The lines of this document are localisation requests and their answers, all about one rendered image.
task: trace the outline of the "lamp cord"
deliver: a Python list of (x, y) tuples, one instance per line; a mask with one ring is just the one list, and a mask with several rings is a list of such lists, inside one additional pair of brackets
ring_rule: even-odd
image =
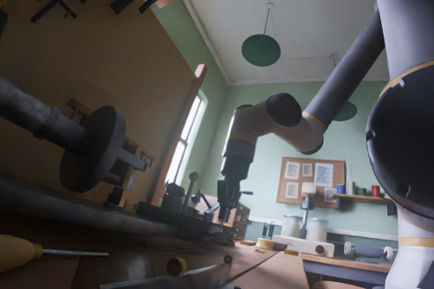
[(266, 34), (266, 27), (268, 26), (268, 19), (269, 19), (269, 11), (271, 10), (271, 8), (268, 8), (268, 15), (266, 16), (266, 23), (265, 23), (265, 31), (263, 32), (263, 34)]

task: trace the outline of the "paper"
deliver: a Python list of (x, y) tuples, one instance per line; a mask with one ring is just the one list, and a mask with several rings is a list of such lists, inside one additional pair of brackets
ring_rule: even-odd
[(288, 162), (286, 164), (286, 172), (284, 173), (284, 178), (298, 180), (300, 175), (300, 165), (300, 163)]
[(337, 200), (332, 199), (332, 195), (336, 193), (336, 188), (324, 188), (324, 202), (337, 202)]
[(301, 164), (301, 175), (304, 177), (312, 177), (313, 164)]
[(318, 187), (333, 187), (334, 165), (316, 163), (314, 170), (314, 182)]
[(288, 199), (298, 199), (299, 198), (299, 183), (288, 182), (286, 184), (286, 197)]

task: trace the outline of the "microscope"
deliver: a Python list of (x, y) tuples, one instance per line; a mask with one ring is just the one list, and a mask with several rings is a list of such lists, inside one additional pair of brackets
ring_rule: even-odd
[(374, 14), (302, 111), (287, 93), (232, 116), (218, 181), (219, 219), (241, 196), (256, 141), (273, 132), (304, 155), (323, 135), (384, 48), (390, 82), (363, 138), (375, 176), (398, 207), (398, 256), (385, 289), (434, 288), (434, 0), (378, 0)]

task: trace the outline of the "screwdriver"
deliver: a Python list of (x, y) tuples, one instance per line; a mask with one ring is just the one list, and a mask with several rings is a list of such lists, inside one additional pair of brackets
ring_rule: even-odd
[(40, 243), (32, 243), (7, 234), (0, 234), (0, 273), (39, 260), (42, 254), (71, 256), (109, 256), (109, 253), (75, 252), (43, 249)]

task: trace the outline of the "red spool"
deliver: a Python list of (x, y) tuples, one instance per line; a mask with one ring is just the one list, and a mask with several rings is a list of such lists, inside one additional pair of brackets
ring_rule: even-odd
[(372, 196), (380, 197), (380, 187), (379, 186), (373, 186), (372, 187)]

